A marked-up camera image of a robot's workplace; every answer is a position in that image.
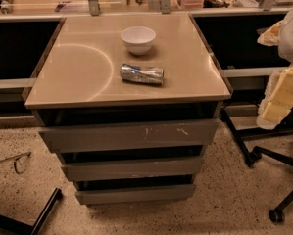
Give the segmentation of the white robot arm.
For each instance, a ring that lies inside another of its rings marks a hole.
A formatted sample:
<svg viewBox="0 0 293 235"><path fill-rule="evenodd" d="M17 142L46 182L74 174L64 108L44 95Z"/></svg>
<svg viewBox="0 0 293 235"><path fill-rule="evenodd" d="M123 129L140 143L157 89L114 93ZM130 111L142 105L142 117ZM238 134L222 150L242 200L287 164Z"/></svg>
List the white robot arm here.
<svg viewBox="0 0 293 235"><path fill-rule="evenodd" d="M290 66L284 71L275 70L269 77L257 116L257 126L275 129L293 109L293 8L283 20L264 30L257 42L277 46L278 55Z"/></svg>

